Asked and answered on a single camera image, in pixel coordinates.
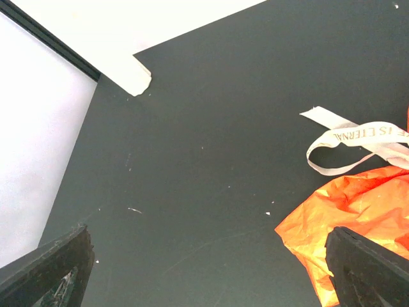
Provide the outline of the orange wrapping paper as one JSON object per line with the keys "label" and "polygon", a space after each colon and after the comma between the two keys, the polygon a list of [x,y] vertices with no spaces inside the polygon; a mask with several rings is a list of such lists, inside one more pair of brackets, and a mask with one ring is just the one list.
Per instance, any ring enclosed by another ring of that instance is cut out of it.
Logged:
{"label": "orange wrapping paper", "polygon": [[322,306],[339,302],[325,261],[325,242],[335,227],[351,228],[408,257],[408,169],[387,163],[357,175],[349,171],[330,177],[275,229],[305,267]]}

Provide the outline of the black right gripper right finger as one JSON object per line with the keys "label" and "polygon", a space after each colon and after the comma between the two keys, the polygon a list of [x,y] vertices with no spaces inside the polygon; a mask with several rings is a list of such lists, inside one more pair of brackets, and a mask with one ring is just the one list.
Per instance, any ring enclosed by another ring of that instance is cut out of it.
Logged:
{"label": "black right gripper right finger", "polygon": [[408,260],[347,227],[325,243],[340,306],[408,306]]}

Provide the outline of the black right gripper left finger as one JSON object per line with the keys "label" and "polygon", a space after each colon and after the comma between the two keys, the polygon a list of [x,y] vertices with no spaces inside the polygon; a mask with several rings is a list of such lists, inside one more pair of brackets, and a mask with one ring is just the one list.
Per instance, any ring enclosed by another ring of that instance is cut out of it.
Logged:
{"label": "black right gripper left finger", "polygon": [[81,225],[1,268],[1,306],[80,306],[95,261]]}

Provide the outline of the white ribbed vase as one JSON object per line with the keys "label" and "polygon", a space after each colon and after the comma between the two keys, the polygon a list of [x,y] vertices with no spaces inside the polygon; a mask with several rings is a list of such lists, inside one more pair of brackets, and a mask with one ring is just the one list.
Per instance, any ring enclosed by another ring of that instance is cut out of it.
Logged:
{"label": "white ribbed vase", "polygon": [[135,54],[257,1],[15,1],[69,48],[137,96],[151,72]]}

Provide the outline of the cream printed ribbon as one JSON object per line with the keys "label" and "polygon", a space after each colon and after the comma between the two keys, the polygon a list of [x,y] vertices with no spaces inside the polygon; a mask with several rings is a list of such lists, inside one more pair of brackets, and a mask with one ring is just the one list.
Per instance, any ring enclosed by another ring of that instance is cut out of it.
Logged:
{"label": "cream printed ribbon", "polygon": [[[408,132],[389,122],[353,123],[332,111],[317,106],[300,113],[327,128],[307,149],[307,163],[312,169],[325,176],[342,175],[377,155],[389,164],[408,169]],[[361,160],[340,168],[324,168],[310,160],[313,150],[321,147],[335,148],[340,144],[348,147],[360,146],[370,152]]]}

